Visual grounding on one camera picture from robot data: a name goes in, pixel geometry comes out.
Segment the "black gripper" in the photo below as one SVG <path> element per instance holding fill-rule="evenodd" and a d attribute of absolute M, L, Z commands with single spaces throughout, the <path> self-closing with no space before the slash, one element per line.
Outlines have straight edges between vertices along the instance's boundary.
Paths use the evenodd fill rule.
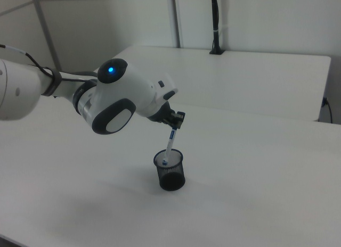
<path fill-rule="evenodd" d="M 185 112 L 178 111 L 174 113 L 169 102 L 165 102 L 157 113 L 150 116 L 150 121 L 164 123 L 173 129 L 180 129 L 185 118 Z"/>

